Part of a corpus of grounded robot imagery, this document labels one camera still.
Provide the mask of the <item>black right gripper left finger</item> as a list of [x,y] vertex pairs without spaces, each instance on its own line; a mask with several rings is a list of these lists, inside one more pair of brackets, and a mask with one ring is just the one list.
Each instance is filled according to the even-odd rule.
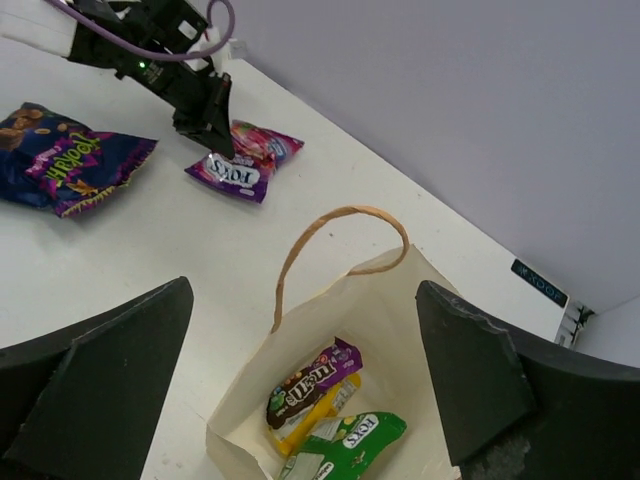
[[140,479],[194,304],[176,278],[1,351],[4,479]]

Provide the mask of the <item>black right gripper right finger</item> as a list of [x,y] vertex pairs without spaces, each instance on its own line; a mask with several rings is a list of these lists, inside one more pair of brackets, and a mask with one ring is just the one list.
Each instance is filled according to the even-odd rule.
[[420,284],[416,303],[462,478],[638,478],[637,368],[544,340],[433,281]]

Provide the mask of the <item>pink Fox's candy bag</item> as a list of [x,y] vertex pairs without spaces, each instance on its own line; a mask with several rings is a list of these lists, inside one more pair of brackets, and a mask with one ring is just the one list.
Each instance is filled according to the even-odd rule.
[[185,173],[208,188],[262,204],[277,169],[292,159],[305,142],[242,120],[232,121],[231,135],[231,158],[211,152],[186,168]]

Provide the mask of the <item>dark blue purple snack bag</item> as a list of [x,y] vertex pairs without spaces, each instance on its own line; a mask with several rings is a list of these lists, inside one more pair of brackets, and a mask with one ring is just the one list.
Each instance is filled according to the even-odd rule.
[[1,198],[77,215],[126,186],[156,146],[25,102],[1,121]]

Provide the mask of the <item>green Fox's candy bag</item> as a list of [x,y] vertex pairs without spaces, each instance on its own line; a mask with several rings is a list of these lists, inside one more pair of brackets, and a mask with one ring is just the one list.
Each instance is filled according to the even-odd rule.
[[287,458],[278,477],[282,480],[359,479],[406,429],[405,420],[384,411],[324,419]]

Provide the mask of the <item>brown M&M's packet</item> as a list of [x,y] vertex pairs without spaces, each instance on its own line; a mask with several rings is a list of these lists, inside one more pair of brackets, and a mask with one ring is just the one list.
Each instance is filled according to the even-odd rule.
[[307,366],[274,388],[266,407],[266,421],[281,429],[296,414],[316,404],[333,386],[363,367],[360,350],[336,337]]

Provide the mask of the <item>yellow snack bar wrapper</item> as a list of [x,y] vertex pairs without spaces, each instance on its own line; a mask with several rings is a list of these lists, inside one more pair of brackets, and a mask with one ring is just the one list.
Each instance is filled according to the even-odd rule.
[[278,387],[270,396],[266,422],[273,444],[284,457],[300,446],[322,419],[336,417],[361,387],[361,377],[353,373],[321,393],[314,386],[286,390]]

